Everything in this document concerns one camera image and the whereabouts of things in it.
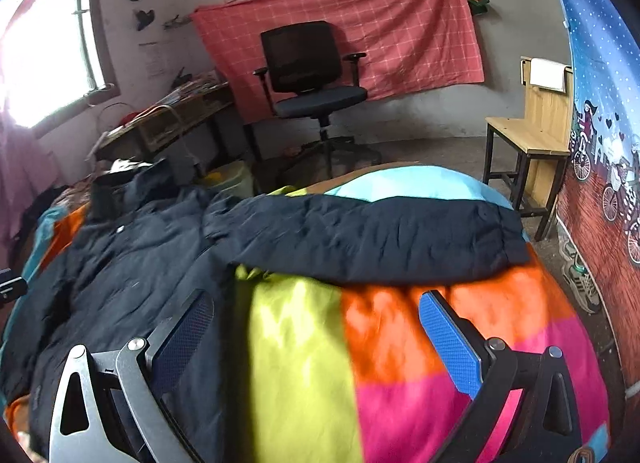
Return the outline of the black office chair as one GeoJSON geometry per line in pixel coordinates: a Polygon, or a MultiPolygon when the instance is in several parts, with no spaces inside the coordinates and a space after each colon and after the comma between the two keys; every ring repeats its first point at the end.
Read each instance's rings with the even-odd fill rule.
{"type": "Polygon", "coordinates": [[[313,119],[319,139],[304,144],[278,171],[280,178],[311,157],[324,158],[326,177],[333,177],[332,156],[350,153],[357,160],[382,163],[382,155],[353,137],[331,137],[332,114],[366,102],[369,93],[360,85],[359,62],[364,52],[341,54],[333,26],[326,21],[295,23],[260,34],[266,65],[256,68],[269,110],[278,119],[313,119]]]}

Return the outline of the sneaker on floor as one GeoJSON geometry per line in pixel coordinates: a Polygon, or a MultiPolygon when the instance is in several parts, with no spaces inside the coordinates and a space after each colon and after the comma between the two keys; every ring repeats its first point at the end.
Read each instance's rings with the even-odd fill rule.
{"type": "Polygon", "coordinates": [[[572,291],[577,304],[585,313],[595,315],[602,310],[600,294],[582,257],[572,241],[567,237],[559,238],[560,254],[564,259],[562,275],[572,291]]]}

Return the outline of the colourful striped bed blanket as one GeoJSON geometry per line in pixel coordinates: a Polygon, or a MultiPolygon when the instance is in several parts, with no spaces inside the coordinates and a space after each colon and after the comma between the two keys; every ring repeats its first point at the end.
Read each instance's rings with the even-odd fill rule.
{"type": "Polygon", "coordinates": [[[419,319],[439,291],[486,337],[570,372],[582,443],[610,444],[596,354],[576,311],[526,240],[526,264],[476,282],[340,287],[258,268],[235,272],[232,456],[227,462],[426,462],[461,420],[459,393],[419,319]]]}

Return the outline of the wooden desk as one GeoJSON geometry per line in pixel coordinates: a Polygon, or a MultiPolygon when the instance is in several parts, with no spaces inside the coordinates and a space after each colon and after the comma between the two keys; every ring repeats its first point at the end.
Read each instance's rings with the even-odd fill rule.
{"type": "Polygon", "coordinates": [[[205,166],[228,164],[246,154],[260,160],[262,153],[252,125],[240,125],[239,145],[226,139],[220,119],[235,111],[230,84],[208,72],[172,90],[149,108],[125,117],[114,129],[102,132],[88,159],[151,163],[190,132],[204,128],[214,145],[212,158],[203,163],[205,166]]]}

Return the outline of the red checked wall cloth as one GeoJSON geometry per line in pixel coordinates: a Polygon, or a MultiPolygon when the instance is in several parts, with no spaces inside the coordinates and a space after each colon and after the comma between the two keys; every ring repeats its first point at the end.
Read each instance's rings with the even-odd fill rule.
{"type": "Polygon", "coordinates": [[[260,35],[288,24],[326,21],[341,53],[364,53],[372,100],[485,79],[468,0],[248,0],[200,7],[192,21],[247,123],[271,115],[253,74],[260,35]]]}

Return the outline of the wooden chair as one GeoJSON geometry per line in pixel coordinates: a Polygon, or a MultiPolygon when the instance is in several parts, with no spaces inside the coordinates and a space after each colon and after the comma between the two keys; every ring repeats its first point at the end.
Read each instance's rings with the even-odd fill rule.
{"type": "Polygon", "coordinates": [[[520,216],[539,220],[534,239],[540,241],[546,235],[570,161],[574,75],[573,67],[562,64],[563,86],[544,87],[533,82],[535,62],[529,56],[520,60],[523,115],[485,118],[483,182],[504,183],[520,216]],[[492,168],[497,138],[516,153],[515,166],[510,170],[492,168]]]}

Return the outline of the window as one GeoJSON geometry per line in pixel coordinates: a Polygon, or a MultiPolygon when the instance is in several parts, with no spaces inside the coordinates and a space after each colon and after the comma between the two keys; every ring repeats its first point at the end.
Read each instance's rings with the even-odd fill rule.
{"type": "Polygon", "coordinates": [[[120,95],[100,0],[1,0],[1,112],[46,132],[120,95]]]}

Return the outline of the dark navy padded jacket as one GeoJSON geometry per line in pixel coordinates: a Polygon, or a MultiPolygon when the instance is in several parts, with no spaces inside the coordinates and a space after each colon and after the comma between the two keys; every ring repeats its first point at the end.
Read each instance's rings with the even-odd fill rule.
{"type": "Polygon", "coordinates": [[[206,462],[232,456],[235,272],[258,268],[347,287],[482,281],[529,260],[512,209],[482,200],[329,195],[252,198],[180,186],[168,165],[93,183],[70,246],[30,284],[1,355],[1,392],[29,401],[32,447],[49,452],[54,399],[70,350],[122,348],[195,291],[213,321],[168,410],[206,462]]]}

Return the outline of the white cloth on chair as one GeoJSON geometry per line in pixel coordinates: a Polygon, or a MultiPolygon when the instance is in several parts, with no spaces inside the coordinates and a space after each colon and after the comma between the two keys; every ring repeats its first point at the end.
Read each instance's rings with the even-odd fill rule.
{"type": "Polygon", "coordinates": [[[566,66],[562,63],[533,58],[530,60],[529,82],[545,90],[566,93],[566,66]]]}

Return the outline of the blue patterned door curtain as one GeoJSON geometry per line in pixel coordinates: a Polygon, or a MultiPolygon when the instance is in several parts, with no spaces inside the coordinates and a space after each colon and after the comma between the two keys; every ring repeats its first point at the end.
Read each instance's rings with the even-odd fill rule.
{"type": "Polygon", "coordinates": [[[560,220],[612,323],[627,384],[639,378],[639,45],[612,0],[560,0],[574,72],[570,173],[560,220]]]}

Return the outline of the pink curtain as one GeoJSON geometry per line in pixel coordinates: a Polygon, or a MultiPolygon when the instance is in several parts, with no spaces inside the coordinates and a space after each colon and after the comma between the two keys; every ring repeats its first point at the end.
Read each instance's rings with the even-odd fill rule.
{"type": "Polygon", "coordinates": [[[20,231],[22,215],[36,197],[58,181],[58,166],[29,128],[1,110],[1,247],[20,231]]]}

